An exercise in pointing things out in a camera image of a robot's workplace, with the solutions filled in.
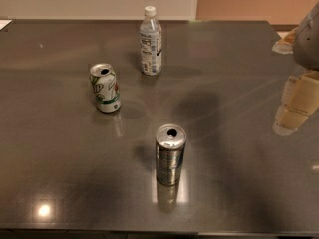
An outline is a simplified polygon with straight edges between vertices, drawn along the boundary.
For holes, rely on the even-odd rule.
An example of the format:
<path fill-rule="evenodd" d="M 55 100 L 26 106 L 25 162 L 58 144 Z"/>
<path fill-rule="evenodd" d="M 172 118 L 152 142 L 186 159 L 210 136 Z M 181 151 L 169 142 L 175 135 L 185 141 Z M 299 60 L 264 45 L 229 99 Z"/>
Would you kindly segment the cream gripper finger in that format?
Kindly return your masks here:
<path fill-rule="evenodd" d="M 273 131 L 288 136 L 302 127 L 309 117 L 319 109 L 319 72 L 308 70 L 285 83 Z"/>
<path fill-rule="evenodd" d="M 296 31 L 297 29 L 294 28 L 290 32 L 287 32 L 279 41 L 277 41 L 273 45 L 272 51 L 283 55 L 292 54 Z"/>

